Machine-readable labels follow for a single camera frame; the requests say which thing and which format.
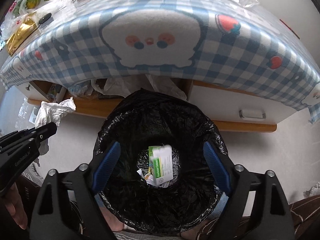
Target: white plastic bag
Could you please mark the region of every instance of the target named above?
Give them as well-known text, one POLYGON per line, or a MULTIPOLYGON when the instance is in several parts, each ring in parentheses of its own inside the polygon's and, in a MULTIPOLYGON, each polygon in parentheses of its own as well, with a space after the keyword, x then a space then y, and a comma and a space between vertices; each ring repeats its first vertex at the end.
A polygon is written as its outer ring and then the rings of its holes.
MULTIPOLYGON (((54 122, 59 127, 61 118, 76 110, 76 105, 73 98, 62 101, 60 104, 41 102, 35 127, 39 128, 49 122, 54 122)), ((40 155, 45 155, 49 151, 48 139, 40 145, 40 155)))
POLYGON ((103 95, 127 97, 141 88, 160 92, 182 100, 187 100, 186 94, 181 91, 169 77, 153 75, 133 75, 124 78, 108 78, 103 89, 96 84, 96 79, 91 85, 97 92, 103 95))
POLYGON ((46 14, 51 13, 54 19, 49 25, 42 24, 38 30, 41 34, 47 33, 49 30, 62 25, 75 17, 76 7, 72 0, 49 0, 36 9, 32 19, 38 23, 46 14))

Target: black garbage bag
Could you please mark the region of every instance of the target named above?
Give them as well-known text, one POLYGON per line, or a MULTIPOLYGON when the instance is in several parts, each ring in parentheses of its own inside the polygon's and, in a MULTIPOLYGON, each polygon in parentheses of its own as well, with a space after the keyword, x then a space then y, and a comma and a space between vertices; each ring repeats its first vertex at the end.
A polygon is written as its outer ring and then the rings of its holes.
POLYGON ((100 193, 123 223, 149 234, 176 234, 201 223, 215 208, 221 191, 203 156, 210 140, 228 154, 215 124, 198 107, 161 93, 139 90, 125 98, 98 133, 93 155, 118 141, 121 155, 100 193), (169 187, 146 183, 137 173, 148 167, 148 147, 172 147, 174 179, 169 187))

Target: drawer handle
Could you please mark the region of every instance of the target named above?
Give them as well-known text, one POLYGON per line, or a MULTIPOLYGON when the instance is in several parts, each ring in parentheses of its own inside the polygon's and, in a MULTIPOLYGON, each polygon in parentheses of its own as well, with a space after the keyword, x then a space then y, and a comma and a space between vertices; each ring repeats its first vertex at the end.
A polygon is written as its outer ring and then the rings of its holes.
POLYGON ((245 115, 243 114, 242 110, 239 111, 239 116, 240 116, 241 119, 244 119, 244 120, 246 120, 246 119, 265 120, 265 119, 267 118, 266 113, 263 113, 263 114, 262 114, 262 117, 245 116, 245 115))

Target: white drawer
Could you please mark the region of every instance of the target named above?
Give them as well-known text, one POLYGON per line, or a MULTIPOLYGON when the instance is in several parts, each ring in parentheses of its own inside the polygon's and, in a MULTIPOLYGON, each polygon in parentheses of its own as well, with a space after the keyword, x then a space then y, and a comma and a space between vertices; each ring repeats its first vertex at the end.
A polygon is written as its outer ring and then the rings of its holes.
POLYGON ((47 95, 33 81, 19 85, 17 88, 27 98, 49 102, 47 95))
POLYGON ((296 112, 270 99, 196 85, 191 87, 188 102, 218 121, 277 124, 296 112))

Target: blue checkered tablecloth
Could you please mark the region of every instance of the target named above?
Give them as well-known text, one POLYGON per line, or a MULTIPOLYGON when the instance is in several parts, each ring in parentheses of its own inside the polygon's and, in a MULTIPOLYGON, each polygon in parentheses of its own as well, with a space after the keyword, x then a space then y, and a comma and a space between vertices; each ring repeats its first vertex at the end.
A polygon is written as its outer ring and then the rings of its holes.
POLYGON ((320 117, 320 71, 299 39, 261 6, 228 0, 79 0, 68 22, 31 36, 0 70, 7 89, 67 88, 137 74, 200 80, 320 117))

